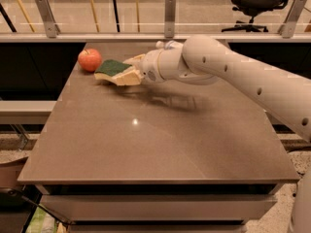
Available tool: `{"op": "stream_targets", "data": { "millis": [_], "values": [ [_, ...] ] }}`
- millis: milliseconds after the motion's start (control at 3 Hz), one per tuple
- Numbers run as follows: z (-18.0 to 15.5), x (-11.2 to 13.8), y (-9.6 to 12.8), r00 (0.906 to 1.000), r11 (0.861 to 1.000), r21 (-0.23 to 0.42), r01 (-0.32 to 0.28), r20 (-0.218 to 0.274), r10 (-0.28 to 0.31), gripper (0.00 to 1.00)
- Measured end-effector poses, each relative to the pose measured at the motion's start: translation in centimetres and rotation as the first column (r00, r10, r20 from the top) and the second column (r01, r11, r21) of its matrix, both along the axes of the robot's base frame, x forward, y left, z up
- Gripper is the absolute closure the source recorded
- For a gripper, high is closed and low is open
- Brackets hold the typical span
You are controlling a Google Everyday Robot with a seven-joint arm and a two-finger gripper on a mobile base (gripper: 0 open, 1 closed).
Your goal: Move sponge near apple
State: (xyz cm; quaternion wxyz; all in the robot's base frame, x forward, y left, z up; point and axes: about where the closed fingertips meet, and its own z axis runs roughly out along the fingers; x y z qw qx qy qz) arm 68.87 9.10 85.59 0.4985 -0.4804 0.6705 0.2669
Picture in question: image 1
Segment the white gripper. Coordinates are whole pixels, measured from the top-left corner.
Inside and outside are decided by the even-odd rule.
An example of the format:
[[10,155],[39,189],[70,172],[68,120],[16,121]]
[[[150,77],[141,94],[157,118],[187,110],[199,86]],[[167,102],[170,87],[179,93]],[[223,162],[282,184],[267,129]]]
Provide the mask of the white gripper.
[[146,54],[142,53],[126,59],[124,63],[129,65],[137,65],[140,62],[139,68],[141,72],[134,66],[130,66],[123,72],[113,76],[114,84],[138,85],[142,80],[143,83],[161,83],[162,76],[158,71],[157,65],[159,54],[160,50],[151,50]]

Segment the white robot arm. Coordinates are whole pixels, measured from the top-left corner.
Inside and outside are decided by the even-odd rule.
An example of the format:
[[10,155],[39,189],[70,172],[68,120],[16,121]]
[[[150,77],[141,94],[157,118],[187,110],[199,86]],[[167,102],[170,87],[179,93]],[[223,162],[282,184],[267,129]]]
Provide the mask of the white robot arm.
[[311,141],[311,80],[239,54],[219,41],[195,35],[182,44],[158,42],[156,49],[125,60],[113,76],[117,85],[210,84],[223,79]]

